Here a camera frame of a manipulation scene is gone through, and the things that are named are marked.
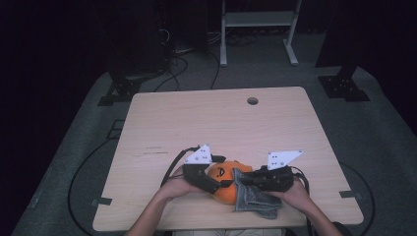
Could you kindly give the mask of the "black stand with angled feet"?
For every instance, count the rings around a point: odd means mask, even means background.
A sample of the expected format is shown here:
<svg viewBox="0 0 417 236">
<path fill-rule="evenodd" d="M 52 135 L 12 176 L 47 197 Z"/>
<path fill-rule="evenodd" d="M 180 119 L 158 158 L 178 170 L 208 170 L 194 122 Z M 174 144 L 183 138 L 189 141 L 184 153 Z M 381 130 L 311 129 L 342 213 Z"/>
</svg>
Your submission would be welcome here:
<svg viewBox="0 0 417 236">
<path fill-rule="evenodd" d="M 142 81 L 139 78 L 116 77 L 109 74 L 111 84 L 103 95 L 98 106 L 110 106 L 115 102 L 131 101 L 133 96 L 140 91 Z"/>
</svg>

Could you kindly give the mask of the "person's left hand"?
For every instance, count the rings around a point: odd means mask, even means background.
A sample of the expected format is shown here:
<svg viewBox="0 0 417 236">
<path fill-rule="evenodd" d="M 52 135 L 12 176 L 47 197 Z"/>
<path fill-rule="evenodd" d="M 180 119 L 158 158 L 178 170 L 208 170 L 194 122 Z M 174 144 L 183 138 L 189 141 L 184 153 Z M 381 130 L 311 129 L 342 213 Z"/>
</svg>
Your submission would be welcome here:
<svg viewBox="0 0 417 236">
<path fill-rule="evenodd" d="M 183 197 L 190 193 L 202 193 L 203 190 L 191 185 L 184 179 L 183 169 L 179 167 L 160 188 L 162 195 L 168 200 Z"/>
</svg>

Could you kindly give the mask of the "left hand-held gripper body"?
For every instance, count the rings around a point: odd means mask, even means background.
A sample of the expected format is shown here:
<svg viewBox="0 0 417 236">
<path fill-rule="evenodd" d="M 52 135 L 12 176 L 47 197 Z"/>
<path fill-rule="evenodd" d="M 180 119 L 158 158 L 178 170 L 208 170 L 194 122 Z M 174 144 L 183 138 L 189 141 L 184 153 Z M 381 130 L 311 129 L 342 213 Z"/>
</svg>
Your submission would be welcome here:
<svg viewBox="0 0 417 236">
<path fill-rule="evenodd" d="M 210 167 L 211 152 L 209 145 L 203 145 L 189 155 L 182 166 L 184 179 L 191 185 L 214 194 L 220 187 L 220 183 L 206 174 Z"/>
</svg>

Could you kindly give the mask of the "orange plush toy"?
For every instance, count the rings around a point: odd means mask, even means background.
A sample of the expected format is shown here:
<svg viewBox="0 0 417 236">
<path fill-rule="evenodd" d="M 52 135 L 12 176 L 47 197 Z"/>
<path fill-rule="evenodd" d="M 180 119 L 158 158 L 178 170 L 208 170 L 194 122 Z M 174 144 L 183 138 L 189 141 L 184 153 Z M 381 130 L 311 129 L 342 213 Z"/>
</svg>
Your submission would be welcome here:
<svg viewBox="0 0 417 236">
<path fill-rule="evenodd" d="M 224 161 L 211 166 L 208 170 L 208 176 L 212 179 L 221 181 L 230 181 L 228 187 L 219 188 L 213 197 L 223 204 L 234 205 L 236 203 L 237 192 L 234 184 L 233 170 L 238 169 L 241 172 L 251 172 L 253 168 L 249 165 L 242 164 L 238 161 Z"/>
</svg>

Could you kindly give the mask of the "white metal stand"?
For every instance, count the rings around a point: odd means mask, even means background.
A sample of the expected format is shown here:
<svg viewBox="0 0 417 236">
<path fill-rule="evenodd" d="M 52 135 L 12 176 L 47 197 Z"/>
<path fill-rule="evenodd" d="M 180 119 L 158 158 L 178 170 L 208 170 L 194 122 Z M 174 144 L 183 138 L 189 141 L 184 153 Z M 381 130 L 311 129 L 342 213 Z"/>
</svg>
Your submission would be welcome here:
<svg viewBox="0 0 417 236">
<path fill-rule="evenodd" d="M 294 50 L 292 40 L 298 23 L 299 13 L 303 0 L 296 0 L 292 11 L 273 12 L 227 12 L 226 0 L 221 5 L 221 27 L 220 27 L 220 48 L 219 65 L 227 65 L 226 30 L 231 28 L 260 28 L 260 27 L 289 27 L 289 33 L 283 39 L 283 46 L 292 66 L 299 64 Z"/>
</svg>

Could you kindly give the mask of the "black stand with flat base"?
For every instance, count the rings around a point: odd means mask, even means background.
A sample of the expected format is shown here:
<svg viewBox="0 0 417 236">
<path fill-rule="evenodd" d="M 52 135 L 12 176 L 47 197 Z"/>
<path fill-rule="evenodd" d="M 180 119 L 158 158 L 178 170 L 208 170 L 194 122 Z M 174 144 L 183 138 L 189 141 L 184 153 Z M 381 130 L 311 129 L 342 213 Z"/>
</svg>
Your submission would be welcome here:
<svg viewBox="0 0 417 236">
<path fill-rule="evenodd" d="M 335 0 L 327 35 L 316 63 L 317 68 L 340 67 L 336 75 L 319 76 L 329 98 L 369 101 L 368 95 L 352 79 L 361 62 L 363 42 L 360 32 L 360 17 L 354 11 L 354 0 Z"/>
</svg>

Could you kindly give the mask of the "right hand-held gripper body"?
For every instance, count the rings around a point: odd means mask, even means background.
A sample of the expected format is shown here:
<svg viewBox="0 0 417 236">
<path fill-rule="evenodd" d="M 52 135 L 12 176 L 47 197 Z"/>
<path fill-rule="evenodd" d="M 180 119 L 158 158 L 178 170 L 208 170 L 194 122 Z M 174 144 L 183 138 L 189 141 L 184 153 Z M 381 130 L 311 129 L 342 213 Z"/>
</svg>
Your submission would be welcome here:
<svg viewBox="0 0 417 236">
<path fill-rule="evenodd" d="M 293 185 L 293 172 L 289 163 L 301 156 L 303 150 L 272 151 L 268 163 L 258 171 L 258 187 L 262 191 L 286 192 Z"/>
</svg>

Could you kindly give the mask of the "grey fluffy towel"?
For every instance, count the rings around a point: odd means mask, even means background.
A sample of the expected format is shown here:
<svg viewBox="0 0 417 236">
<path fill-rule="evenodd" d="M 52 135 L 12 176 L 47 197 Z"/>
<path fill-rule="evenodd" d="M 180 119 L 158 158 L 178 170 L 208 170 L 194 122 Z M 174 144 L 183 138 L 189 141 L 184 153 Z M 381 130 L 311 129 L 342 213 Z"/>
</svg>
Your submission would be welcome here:
<svg viewBox="0 0 417 236">
<path fill-rule="evenodd" d="M 265 219 L 277 219 L 277 211 L 282 207 L 281 199 L 263 193 L 256 186 L 243 184 L 244 180 L 251 180 L 241 170 L 232 170 L 236 188 L 236 211 L 250 211 Z"/>
</svg>

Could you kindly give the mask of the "person's right hand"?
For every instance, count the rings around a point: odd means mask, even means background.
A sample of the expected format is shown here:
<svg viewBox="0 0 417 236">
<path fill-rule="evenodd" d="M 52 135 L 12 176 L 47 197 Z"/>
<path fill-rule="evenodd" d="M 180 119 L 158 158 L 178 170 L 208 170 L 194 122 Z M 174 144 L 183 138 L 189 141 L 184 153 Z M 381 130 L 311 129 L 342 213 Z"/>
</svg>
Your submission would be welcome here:
<svg viewBox="0 0 417 236">
<path fill-rule="evenodd" d="M 293 181 L 293 185 L 286 192 L 268 192 L 268 194 L 283 200 L 303 213 L 312 209 L 313 202 L 304 185 L 298 179 Z"/>
</svg>

